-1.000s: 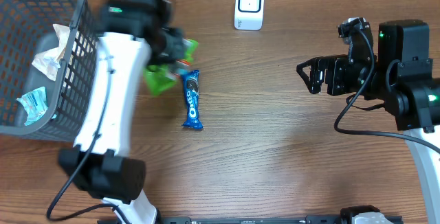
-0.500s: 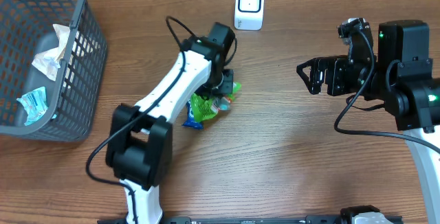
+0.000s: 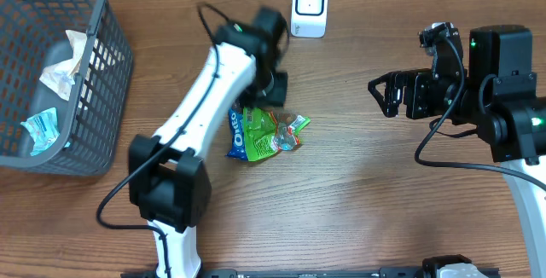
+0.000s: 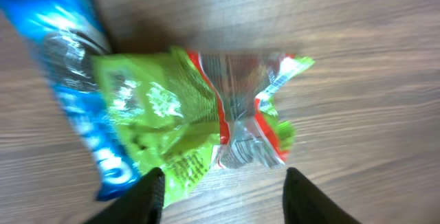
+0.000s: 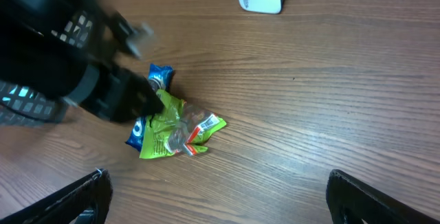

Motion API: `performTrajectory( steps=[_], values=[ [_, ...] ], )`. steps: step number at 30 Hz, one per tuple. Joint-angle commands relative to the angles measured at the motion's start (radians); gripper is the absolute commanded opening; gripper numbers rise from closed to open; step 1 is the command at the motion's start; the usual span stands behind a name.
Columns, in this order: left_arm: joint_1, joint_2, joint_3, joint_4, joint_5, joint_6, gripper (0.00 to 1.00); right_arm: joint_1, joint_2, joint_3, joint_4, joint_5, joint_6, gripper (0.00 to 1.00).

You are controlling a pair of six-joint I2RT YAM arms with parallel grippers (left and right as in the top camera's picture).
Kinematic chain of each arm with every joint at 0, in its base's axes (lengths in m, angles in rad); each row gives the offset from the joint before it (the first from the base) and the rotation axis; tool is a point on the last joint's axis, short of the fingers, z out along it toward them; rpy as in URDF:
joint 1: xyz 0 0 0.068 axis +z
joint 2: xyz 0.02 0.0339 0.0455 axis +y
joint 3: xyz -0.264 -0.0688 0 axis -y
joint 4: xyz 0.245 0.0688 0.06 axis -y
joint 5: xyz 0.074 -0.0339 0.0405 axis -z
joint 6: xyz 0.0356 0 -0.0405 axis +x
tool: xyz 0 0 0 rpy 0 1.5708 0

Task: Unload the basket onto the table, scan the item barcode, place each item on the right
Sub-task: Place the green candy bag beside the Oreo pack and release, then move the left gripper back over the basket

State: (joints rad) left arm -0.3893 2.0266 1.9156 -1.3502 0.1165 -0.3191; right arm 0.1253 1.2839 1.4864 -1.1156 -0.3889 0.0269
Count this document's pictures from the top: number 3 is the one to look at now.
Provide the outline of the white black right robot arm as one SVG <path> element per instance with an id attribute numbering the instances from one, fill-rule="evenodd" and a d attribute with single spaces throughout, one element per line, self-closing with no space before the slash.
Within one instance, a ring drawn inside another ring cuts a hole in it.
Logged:
<path id="1" fill-rule="evenodd" d="M 469 63 L 450 22 L 419 33 L 420 46 L 433 58 L 429 68 L 386 73 L 368 84 L 388 118 L 401 104 L 409 119 L 430 119 L 429 133 L 415 151 L 420 165 L 492 171 L 502 174 L 516 205 L 531 275 L 545 275 L 545 100 L 537 96 L 532 70 L 532 33 L 521 25 L 474 28 Z M 492 165 L 430 161 L 421 152 L 445 120 L 472 125 L 491 148 Z"/>

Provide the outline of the blue Oreo cookie pack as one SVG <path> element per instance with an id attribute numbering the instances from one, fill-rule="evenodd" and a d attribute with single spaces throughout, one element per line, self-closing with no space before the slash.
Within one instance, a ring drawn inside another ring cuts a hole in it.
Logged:
<path id="1" fill-rule="evenodd" d="M 227 157 L 248 161 L 244 139 L 243 108 L 235 102 L 228 111 L 229 128 L 232 136 L 231 149 Z"/>

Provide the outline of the beige tissue pack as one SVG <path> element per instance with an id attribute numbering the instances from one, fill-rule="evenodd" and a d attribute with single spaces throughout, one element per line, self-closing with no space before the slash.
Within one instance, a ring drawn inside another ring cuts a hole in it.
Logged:
<path id="1" fill-rule="evenodd" d="M 72 87 L 75 85 L 75 75 L 78 73 L 83 60 L 87 35 L 74 30 L 65 30 L 73 51 L 71 59 L 67 59 L 43 69 L 39 81 L 54 91 L 62 100 L 68 101 Z M 119 52 L 111 51 L 98 39 L 95 40 L 94 50 L 91 51 L 90 64 L 96 70 L 104 70 L 119 60 Z"/>

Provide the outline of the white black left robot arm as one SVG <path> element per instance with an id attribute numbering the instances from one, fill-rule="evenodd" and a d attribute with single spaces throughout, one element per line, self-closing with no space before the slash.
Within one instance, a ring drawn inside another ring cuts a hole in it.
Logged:
<path id="1" fill-rule="evenodd" d="M 154 232 L 153 277 L 196 277 L 196 226 L 212 194 L 205 161 L 223 117 L 243 107 L 284 105 L 288 75 L 277 71 L 289 36 L 282 14 L 262 7 L 247 25 L 226 19 L 212 35 L 206 63 L 173 115 L 129 147 L 129 199 Z"/>

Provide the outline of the green red snack bag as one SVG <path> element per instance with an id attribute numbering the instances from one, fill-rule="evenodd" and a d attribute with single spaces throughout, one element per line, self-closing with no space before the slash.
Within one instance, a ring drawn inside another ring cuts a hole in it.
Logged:
<path id="1" fill-rule="evenodd" d="M 299 133 L 311 122 L 301 114 L 257 107 L 245 107 L 242 120 L 247 160 L 251 162 L 299 147 Z"/>

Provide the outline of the mint wet wipes pack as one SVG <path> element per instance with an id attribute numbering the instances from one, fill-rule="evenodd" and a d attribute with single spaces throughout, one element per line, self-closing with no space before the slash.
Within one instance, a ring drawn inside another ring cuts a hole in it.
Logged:
<path id="1" fill-rule="evenodd" d="M 43 110 L 20 124 L 33 140 L 31 156 L 36 156 L 50 148 L 61 135 L 55 107 Z"/>

